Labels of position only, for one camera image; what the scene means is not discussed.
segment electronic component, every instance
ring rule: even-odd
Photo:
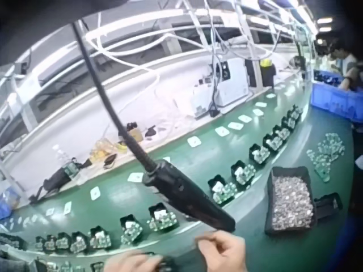
[[[238,190],[235,184],[226,183],[221,175],[216,175],[208,181],[209,189],[212,192],[213,200],[222,205],[234,198]]]
[[[26,243],[22,238],[5,233],[0,233],[0,244],[7,244],[16,249],[26,249]]]
[[[298,106],[293,105],[291,110],[288,111],[288,117],[291,117],[292,119],[294,119],[296,122],[299,121],[300,117],[302,114],[302,110],[299,109]]]
[[[296,126],[296,121],[291,117],[284,116],[281,119],[281,125],[282,125],[282,127],[290,130],[290,132],[293,132],[295,129],[295,126]]]
[[[168,211],[163,203],[149,207],[151,220],[148,220],[150,229],[153,231],[161,231],[170,229],[178,225],[176,215],[172,211]]]
[[[244,60],[232,58],[221,62],[222,80],[214,93],[214,101],[218,107],[225,107],[249,93],[248,79]],[[220,67],[216,66],[216,77],[219,79]],[[200,79],[199,84],[183,92],[175,98],[178,108],[185,114],[199,118],[208,113],[211,108],[213,96],[213,79]]]
[[[277,152],[283,144],[284,141],[276,133],[266,134],[262,140],[262,145],[271,152]]]
[[[90,247],[92,249],[107,249],[112,246],[109,234],[100,226],[92,228],[89,234],[91,236]]]
[[[241,160],[238,160],[235,164],[231,166],[231,174],[238,184],[243,186],[245,190],[247,186],[251,185],[251,181],[255,176],[256,169],[253,165],[246,165]]]
[[[145,137],[152,137],[152,136],[155,136],[156,134],[157,134],[157,132],[155,130],[155,126],[152,126],[147,129],[147,132],[145,133]]]
[[[56,248],[62,250],[69,250],[71,244],[71,238],[65,232],[58,233],[58,238],[56,241]]]
[[[92,272],[103,272],[104,262],[96,262],[91,264]]]
[[[259,146],[255,143],[250,147],[250,159],[257,164],[265,163],[269,156],[270,151],[268,151],[268,149],[264,146]]]
[[[70,251],[72,253],[80,253],[80,252],[84,252],[87,250],[88,245],[87,245],[87,236],[84,235],[83,233],[77,231],[77,232],[73,232],[72,236],[72,244],[70,246]]]
[[[320,71],[314,70],[314,80],[338,87],[341,83],[341,79],[336,76],[322,75]]]
[[[73,272],[70,262],[66,261],[63,265],[61,265],[59,272]]]
[[[47,240],[44,243],[44,249],[48,252],[56,251],[57,238],[54,235],[47,235]]]
[[[278,125],[274,126],[272,129],[273,133],[276,133],[283,141],[286,141],[290,136],[290,130],[285,127],[280,127]]]
[[[44,248],[44,243],[45,243],[45,239],[43,237],[40,236],[36,236],[35,237],[35,249],[39,252],[44,252],[45,248]]]
[[[137,123],[136,122],[131,122],[131,123],[128,123],[126,125],[126,129],[128,132],[130,132],[131,130],[137,128]]]
[[[59,272],[58,265],[55,262],[47,262],[47,272]]]
[[[108,156],[106,160],[104,160],[103,169],[110,169],[113,167],[115,160],[116,160],[117,154],[113,154],[111,156]]]
[[[143,231],[140,223],[136,220],[132,214],[120,218],[121,228],[124,233],[121,235],[122,245],[130,245],[136,242]]]

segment green conveyor belt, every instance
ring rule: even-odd
[[[220,174],[227,181],[231,180],[230,166],[237,160],[246,163],[248,149],[254,144],[262,144],[262,138],[270,133],[272,128],[280,124],[281,118],[286,115],[293,104],[304,108],[309,104],[309,91],[297,88],[295,83],[288,80],[285,88],[275,90],[276,97],[266,98],[268,91],[261,96],[249,101],[232,112],[214,120],[213,122],[165,145],[153,152],[150,156],[161,159],[169,156],[171,163],[176,165],[195,183],[206,192],[207,181]],[[267,103],[266,108],[259,108],[264,112],[263,117],[256,117],[252,112],[256,102]],[[220,137],[214,131],[219,126],[227,128],[230,122],[240,122],[238,117],[248,115],[253,120],[244,125],[241,131],[228,129],[230,134]],[[306,155],[306,151],[316,148],[325,133],[338,133],[345,144],[345,154],[334,162],[331,169],[331,180],[323,183],[314,172],[313,166]],[[192,148],[187,143],[191,136],[200,138],[202,144]],[[319,223],[313,230],[296,237],[270,238],[264,234],[264,222],[267,212],[267,198],[264,187],[269,170],[272,165],[283,167],[306,166],[309,169],[314,197],[338,192],[343,201],[344,210],[339,216],[329,222]],[[154,251],[160,254],[170,254],[177,257],[177,263],[183,264],[182,271],[204,271],[203,261],[195,250],[193,238],[209,230],[204,224],[187,222],[182,215],[176,212],[180,227],[162,235],[151,233],[146,221],[149,218],[148,207],[161,200],[142,184],[127,182],[132,172],[142,172],[141,166],[135,161],[101,175],[82,186],[67,190],[55,197],[48,199],[36,206],[27,206],[16,210],[14,218],[14,235],[19,235],[29,242],[30,252],[17,252],[14,254],[24,258],[39,256],[35,253],[35,236],[46,237],[47,234],[57,235],[59,232],[71,234],[74,231],[88,233],[90,228],[100,225],[110,232],[113,242],[119,247],[121,236],[120,217],[133,214],[146,230],[144,241],[140,244],[145,251]],[[295,132],[290,137],[284,151],[275,159],[269,159],[266,166],[256,173],[259,177],[254,185],[244,195],[233,200],[226,210],[237,220],[236,234],[243,236],[247,243],[247,266],[250,271],[322,271],[322,267],[331,256],[336,238],[343,226],[353,177],[353,142],[351,125],[349,121],[333,116],[330,113],[310,107],[303,122],[297,125]],[[91,200],[90,190],[98,186],[100,198]],[[72,201],[71,213],[63,215],[65,203]],[[52,216],[45,216],[47,209],[54,208]],[[18,224],[18,218],[25,218],[37,214],[35,223],[31,220],[24,228],[23,223]],[[10,225],[10,219],[0,224]],[[89,269],[90,263],[104,261],[110,255],[123,250],[121,247],[110,252],[75,256],[46,256],[42,258],[62,264],[70,261],[74,265],[82,265]]]

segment white paper card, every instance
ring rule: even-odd
[[[23,227],[25,228],[27,226],[27,224],[29,223],[30,221],[30,218],[29,217],[26,217],[24,222],[23,222]]]
[[[253,110],[253,112],[254,112],[254,114],[255,114],[256,116],[262,116],[262,115],[263,115],[263,111],[262,111],[262,110],[260,110],[260,109],[254,109],[254,110]]]
[[[100,192],[100,188],[94,187],[91,191],[91,199],[92,200],[96,200],[97,198],[99,198],[101,196],[101,192]]]
[[[229,130],[227,130],[224,126],[216,128],[215,131],[221,137],[227,136],[229,134]]]
[[[252,121],[252,118],[247,115],[241,115],[238,117],[238,119],[240,119],[244,123],[248,123],[248,122]]]
[[[70,213],[72,209],[72,201],[67,202],[66,205],[64,205],[64,215]]]
[[[54,208],[47,209],[47,212],[45,213],[46,216],[51,216],[54,214]]]
[[[261,108],[266,108],[267,107],[267,103],[263,103],[263,102],[257,102],[256,107],[261,107]]]
[[[199,140],[198,137],[196,136],[193,136],[193,137],[190,137],[188,139],[188,143],[191,147],[196,147],[196,146],[199,146],[200,144],[202,144],[202,142]]]
[[[230,122],[229,125],[228,125],[228,127],[230,129],[235,129],[235,130],[241,130],[243,128],[243,126],[244,126],[243,124],[236,123],[236,122]]]
[[[142,182],[143,173],[131,173],[127,181],[129,182]]]

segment ceiling light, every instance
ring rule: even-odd
[[[280,12],[280,17],[281,17],[281,20],[284,24],[289,24],[290,23],[290,14],[284,10],[284,9],[279,9],[279,12]]]
[[[328,24],[333,22],[333,18],[321,18],[318,21],[316,21],[318,24]]]
[[[109,24],[105,24],[95,30],[92,30],[86,34],[87,40],[93,40],[101,35],[105,35],[107,33],[116,31],[118,29],[129,27],[137,23],[144,23],[146,21],[157,20],[162,18],[170,18],[175,16],[184,15],[184,10],[177,9],[177,10],[160,10],[160,11],[153,11],[147,12],[135,16],[131,16],[129,18],[123,18],[117,21],[114,21]]]
[[[16,92],[12,92],[11,94],[9,94],[6,101],[9,103],[9,105],[14,105],[16,103],[16,98],[18,98],[18,95],[16,94]]]
[[[311,33],[313,33],[313,35],[316,36],[316,34],[318,34],[318,30],[317,30],[315,24],[313,23],[313,21],[311,20],[309,14],[304,9],[304,7],[303,6],[298,6],[296,8],[296,10],[299,13],[299,15],[301,16],[301,18],[307,24],[307,26],[310,29]]]
[[[274,24],[274,27],[275,27],[275,29],[277,29],[278,31],[283,31],[283,32],[285,32],[285,33],[288,33],[288,34],[290,34],[291,36],[293,36],[294,35],[294,32],[293,31],[291,31],[291,30],[289,30],[288,28],[286,28],[286,27],[283,27],[283,26],[281,26],[281,25],[279,25],[279,24]]]
[[[289,0],[289,2],[295,9],[299,6],[298,0]]]
[[[250,7],[254,10],[260,10],[260,5],[259,5],[259,1],[258,0],[240,0],[241,4],[246,6],[246,7]]]
[[[225,12],[223,12],[222,10],[215,10],[215,9],[210,9],[209,13],[211,16],[222,16]],[[197,16],[208,16],[208,10],[206,10],[205,8],[198,8],[195,11],[195,15]]]
[[[320,27],[319,31],[320,32],[329,32],[329,31],[331,31],[331,27]]]
[[[40,74],[45,72],[48,68],[50,68],[52,65],[54,65],[57,61],[59,61],[61,58],[66,56],[68,53],[70,53],[73,49],[76,49],[76,42],[73,41],[66,46],[63,46],[59,48],[57,51],[53,52],[53,54],[50,54],[45,58],[42,62],[40,62],[37,66],[34,67],[32,70],[33,74],[36,74],[38,77]]]
[[[266,20],[266,19],[263,19],[260,17],[255,17],[255,16],[250,17],[250,21],[255,24],[261,24],[263,26],[268,26],[270,23],[269,20]]]

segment black handheld tool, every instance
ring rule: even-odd
[[[124,139],[125,144],[146,170],[146,175],[144,176],[147,178],[143,183],[146,186],[156,188],[166,198],[167,202],[177,210],[199,219],[216,229],[234,231],[234,219],[222,208],[218,207],[190,178],[164,160],[159,162],[153,161],[137,141],[128,134],[127,129],[121,123],[107,97],[96,73],[95,64],[88,55],[76,23],[72,23],[72,28],[85,59],[88,72],[92,76],[97,92],[108,114],[118,129],[119,134]]]

